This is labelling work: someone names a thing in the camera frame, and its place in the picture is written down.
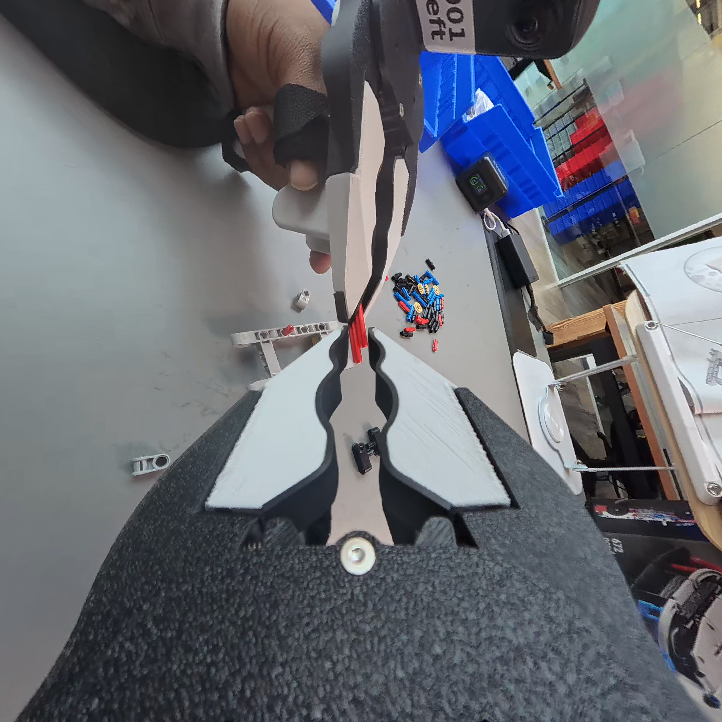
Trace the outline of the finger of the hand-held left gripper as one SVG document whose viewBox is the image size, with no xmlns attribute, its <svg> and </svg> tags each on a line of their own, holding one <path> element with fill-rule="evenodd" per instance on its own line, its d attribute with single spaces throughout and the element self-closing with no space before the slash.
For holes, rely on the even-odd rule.
<svg viewBox="0 0 722 722">
<path fill-rule="evenodd" d="M 339 318 L 351 318 L 360 304 L 373 305 L 383 284 L 383 261 L 373 259 L 377 221 L 376 171 L 329 178 L 329 246 L 334 304 Z"/>
<path fill-rule="evenodd" d="M 376 221 L 372 237 L 372 271 L 361 306 L 365 319 L 381 293 L 402 238 L 409 171 L 404 159 L 384 161 L 376 185 Z"/>
</svg>

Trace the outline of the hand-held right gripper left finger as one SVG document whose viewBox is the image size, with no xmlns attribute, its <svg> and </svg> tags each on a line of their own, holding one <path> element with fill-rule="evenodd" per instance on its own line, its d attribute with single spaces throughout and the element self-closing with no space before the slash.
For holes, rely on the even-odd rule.
<svg viewBox="0 0 722 722">
<path fill-rule="evenodd" d="M 206 510 L 326 512 L 338 491 L 331 418 L 341 403 L 346 328 L 271 379 L 205 501 Z"/>
</svg>

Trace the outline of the black pin connector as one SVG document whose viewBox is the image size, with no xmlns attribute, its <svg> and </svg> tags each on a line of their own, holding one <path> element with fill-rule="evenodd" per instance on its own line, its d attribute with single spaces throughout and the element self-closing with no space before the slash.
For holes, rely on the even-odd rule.
<svg viewBox="0 0 722 722">
<path fill-rule="evenodd" d="M 380 456 L 380 434 L 380 428 L 370 428 L 367 431 L 367 442 L 352 445 L 352 455 L 356 469 L 360 474 L 367 474 L 372 469 L 371 457 Z"/>
</svg>

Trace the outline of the grey beam frame assembly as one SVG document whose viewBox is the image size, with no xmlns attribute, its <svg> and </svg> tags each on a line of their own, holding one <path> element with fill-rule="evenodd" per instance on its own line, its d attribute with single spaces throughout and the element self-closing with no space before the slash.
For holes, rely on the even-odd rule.
<svg viewBox="0 0 722 722">
<path fill-rule="evenodd" d="M 327 320 L 317 323 L 302 323 L 298 325 L 287 324 L 282 327 L 241 331 L 230 335 L 233 347 L 245 349 L 254 347 L 258 351 L 265 377 L 247 385 L 247 391 L 262 391 L 264 386 L 276 375 L 281 373 L 275 343 L 296 339 L 311 339 L 313 344 L 320 342 L 335 332 L 339 327 L 337 320 Z"/>
</svg>

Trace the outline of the red axle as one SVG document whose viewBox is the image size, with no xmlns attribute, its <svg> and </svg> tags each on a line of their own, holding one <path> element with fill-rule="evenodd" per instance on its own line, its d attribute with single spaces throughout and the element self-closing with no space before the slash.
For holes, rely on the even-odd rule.
<svg viewBox="0 0 722 722">
<path fill-rule="evenodd" d="M 363 349 L 368 347 L 365 312 L 362 303 L 348 322 L 349 346 L 355 365 L 363 363 Z"/>
</svg>

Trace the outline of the person's left forearm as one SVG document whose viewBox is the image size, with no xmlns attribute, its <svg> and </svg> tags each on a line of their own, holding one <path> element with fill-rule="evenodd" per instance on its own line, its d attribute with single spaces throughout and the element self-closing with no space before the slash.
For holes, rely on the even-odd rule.
<svg viewBox="0 0 722 722">
<path fill-rule="evenodd" d="M 2 16 L 107 114 L 181 149 L 231 144 L 227 2 L 2 2 Z"/>
</svg>

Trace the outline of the person's left hand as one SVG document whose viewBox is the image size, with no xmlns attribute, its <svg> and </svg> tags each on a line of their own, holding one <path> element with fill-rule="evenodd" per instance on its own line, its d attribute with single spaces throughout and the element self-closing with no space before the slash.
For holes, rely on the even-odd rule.
<svg viewBox="0 0 722 722">
<path fill-rule="evenodd" d="M 276 164 L 268 110 L 284 85 L 326 93 L 321 44 L 329 24 L 311 2 L 230 1 L 225 26 L 228 71 L 240 110 L 234 126 L 250 169 L 276 190 L 289 184 L 310 191 L 320 180 L 319 167 L 306 159 Z"/>
</svg>

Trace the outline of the blue storage bin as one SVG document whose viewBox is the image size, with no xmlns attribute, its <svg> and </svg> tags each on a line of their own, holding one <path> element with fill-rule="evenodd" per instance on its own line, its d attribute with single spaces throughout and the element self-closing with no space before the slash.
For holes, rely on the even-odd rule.
<svg viewBox="0 0 722 722">
<path fill-rule="evenodd" d="M 434 145 L 473 106 L 474 58 L 474 55 L 421 53 L 425 110 L 420 152 Z"/>
<path fill-rule="evenodd" d="M 509 182 L 495 203 L 513 219 L 562 195 L 542 130 L 501 59 L 474 55 L 476 88 L 494 103 L 492 110 L 465 123 L 463 116 L 440 138 L 455 172 L 491 153 Z"/>
</svg>

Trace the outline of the small black screen device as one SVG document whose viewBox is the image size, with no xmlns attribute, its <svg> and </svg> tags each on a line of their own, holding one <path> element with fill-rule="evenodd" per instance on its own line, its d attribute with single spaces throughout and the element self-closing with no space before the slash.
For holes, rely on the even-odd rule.
<svg viewBox="0 0 722 722">
<path fill-rule="evenodd" d="M 485 152 L 455 177 L 458 190 L 475 214 L 482 214 L 505 198 L 509 182 L 495 157 Z"/>
</svg>

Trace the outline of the small clear bag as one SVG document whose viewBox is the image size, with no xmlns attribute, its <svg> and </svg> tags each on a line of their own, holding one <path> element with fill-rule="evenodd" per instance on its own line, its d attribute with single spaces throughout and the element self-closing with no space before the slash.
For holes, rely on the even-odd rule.
<svg viewBox="0 0 722 722">
<path fill-rule="evenodd" d="M 493 107 L 492 100 L 480 88 L 477 88 L 474 92 L 474 102 L 464 113 L 463 120 L 465 123 L 471 122 L 479 115 L 492 110 Z"/>
</svg>

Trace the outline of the wooden table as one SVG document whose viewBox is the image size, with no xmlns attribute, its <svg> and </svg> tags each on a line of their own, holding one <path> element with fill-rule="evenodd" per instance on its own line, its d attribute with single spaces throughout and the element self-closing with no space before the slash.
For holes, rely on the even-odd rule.
<svg viewBox="0 0 722 722">
<path fill-rule="evenodd" d="M 552 363 L 582 356 L 591 352 L 591 346 L 605 338 L 611 338 L 609 319 L 612 311 L 624 315 L 626 301 L 605 305 L 595 311 L 558 321 L 547 326 L 553 336 L 553 343 L 546 351 Z"/>
</svg>

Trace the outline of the stack of red and blue bins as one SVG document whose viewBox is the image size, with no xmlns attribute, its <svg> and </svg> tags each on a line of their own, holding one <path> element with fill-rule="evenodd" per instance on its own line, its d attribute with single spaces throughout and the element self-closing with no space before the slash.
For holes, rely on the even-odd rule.
<svg viewBox="0 0 722 722">
<path fill-rule="evenodd" d="M 543 129 L 562 195 L 542 207 L 558 246 L 589 241 L 616 255 L 651 239 L 627 167 L 597 107 L 569 112 Z"/>
</svg>

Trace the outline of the wooden and white book stand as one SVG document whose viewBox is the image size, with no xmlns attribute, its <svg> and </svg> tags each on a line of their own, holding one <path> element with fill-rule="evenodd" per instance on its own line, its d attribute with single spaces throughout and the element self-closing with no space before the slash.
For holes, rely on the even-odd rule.
<svg viewBox="0 0 722 722">
<path fill-rule="evenodd" d="M 602 313 L 617 356 L 630 361 L 627 383 L 664 498 L 686 501 L 704 536 L 721 550 L 720 461 L 691 392 L 683 389 L 669 327 L 648 318 L 638 293 L 605 305 Z"/>
</svg>

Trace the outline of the white instruction booklet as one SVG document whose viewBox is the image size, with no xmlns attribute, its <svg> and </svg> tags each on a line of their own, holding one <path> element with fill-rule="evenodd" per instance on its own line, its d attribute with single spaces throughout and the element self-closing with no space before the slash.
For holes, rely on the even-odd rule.
<svg viewBox="0 0 722 722">
<path fill-rule="evenodd" d="M 622 265 L 661 331 L 692 410 L 721 413 L 721 241 L 666 248 Z"/>
</svg>

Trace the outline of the toy car set box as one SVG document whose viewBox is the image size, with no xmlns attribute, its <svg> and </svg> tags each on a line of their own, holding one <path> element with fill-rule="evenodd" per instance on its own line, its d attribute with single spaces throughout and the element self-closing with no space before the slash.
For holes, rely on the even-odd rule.
<svg viewBox="0 0 722 722">
<path fill-rule="evenodd" d="M 721 555 L 685 501 L 597 498 L 591 518 L 665 663 L 721 719 Z"/>
</svg>

